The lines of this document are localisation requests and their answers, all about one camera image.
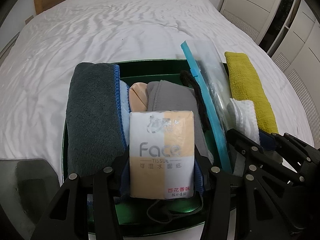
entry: clear plastic bag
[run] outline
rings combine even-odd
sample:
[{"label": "clear plastic bag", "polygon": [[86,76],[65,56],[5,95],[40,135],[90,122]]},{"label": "clear plastic bag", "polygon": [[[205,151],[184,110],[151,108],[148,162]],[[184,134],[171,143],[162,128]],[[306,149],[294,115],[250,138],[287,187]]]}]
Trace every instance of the clear plastic bag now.
[{"label": "clear plastic bag", "polygon": [[186,41],[210,93],[224,132],[234,128],[227,110],[231,92],[227,72],[212,41]]}]

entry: dark gray towel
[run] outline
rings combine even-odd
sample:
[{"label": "dark gray towel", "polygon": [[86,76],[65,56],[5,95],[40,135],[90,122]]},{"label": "dark gray towel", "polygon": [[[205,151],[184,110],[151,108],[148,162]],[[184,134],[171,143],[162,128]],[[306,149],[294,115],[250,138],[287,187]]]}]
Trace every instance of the dark gray towel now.
[{"label": "dark gray towel", "polygon": [[123,154],[119,66],[80,63],[73,73],[66,111],[68,173],[95,174]]},{"label": "dark gray towel", "polygon": [[197,101],[193,89],[183,87],[165,80],[150,82],[147,85],[149,101],[148,111],[176,110],[192,111],[195,119],[195,144],[202,156],[213,163],[213,156],[205,142]]}]

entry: black cord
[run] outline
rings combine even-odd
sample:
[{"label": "black cord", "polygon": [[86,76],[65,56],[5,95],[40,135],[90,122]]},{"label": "black cord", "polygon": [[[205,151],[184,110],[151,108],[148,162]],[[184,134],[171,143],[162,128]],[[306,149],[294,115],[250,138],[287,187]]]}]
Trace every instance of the black cord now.
[{"label": "black cord", "polygon": [[189,85],[192,86],[196,96],[198,112],[202,123],[203,132],[210,130],[211,126],[207,116],[207,108],[204,104],[199,84],[194,79],[194,77],[188,71],[185,70],[182,70],[180,72],[180,81],[185,87],[189,87]]},{"label": "black cord", "polygon": [[203,197],[200,195],[200,199],[201,199],[201,205],[200,207],[198,207],[197,209],[191,211],[191,212],[187,212],[187,213],[181,213],[181,214],[172,214],[167,208],[161,208],[161,211],[163,214],[167,215],[168,217],[168,220],[167,221],[159,221],[155,218],[153,218],[150,214],[149,214],[149,211],[151,208],[153,208],[156,204],[158,204],[161,200],[160,199],[157,199],[150,207],[148,207],[147,209],[147,216],[148,218],[150,218],[152,221],[154,222],[157,222],[159,224],[163,224],[163,225],[166,225],[166,224],[169,224],[173,219],[178,219],[178,218],[182,218],[182,217],[186,217],[186,216],[189,216],[189,215],[193,215],[193,214],[196,214],[198,213],[199,211],[202,210],[203,208]]}]

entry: white towel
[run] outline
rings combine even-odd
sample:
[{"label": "white towel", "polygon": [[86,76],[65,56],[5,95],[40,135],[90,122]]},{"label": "white towel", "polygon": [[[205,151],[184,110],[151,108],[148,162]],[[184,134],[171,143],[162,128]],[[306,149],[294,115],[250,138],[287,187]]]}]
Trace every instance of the white towel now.
[{"label": "white towel", "polygon": [[260,145],[259,128],[257,124],[254,103],[251,100],[238,101],[230,98],[227,110],[230,113],[236,130]]}]

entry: white bed sheet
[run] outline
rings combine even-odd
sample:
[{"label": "white bed sheet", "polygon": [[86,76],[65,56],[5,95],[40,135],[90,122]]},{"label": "white bed sheet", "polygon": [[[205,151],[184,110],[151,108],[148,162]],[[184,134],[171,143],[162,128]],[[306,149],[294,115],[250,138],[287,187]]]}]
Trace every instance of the white bed sheet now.
[{"label": "white bed sheet", "polygon": [[246,53],[279,132],[314,145],[303,106],[284,74],[208,0],[67,0],[20,33],[0,68],[0,158],[44,158],[60,183],[68,90],[80,62],[185,58],[185,40]]}]

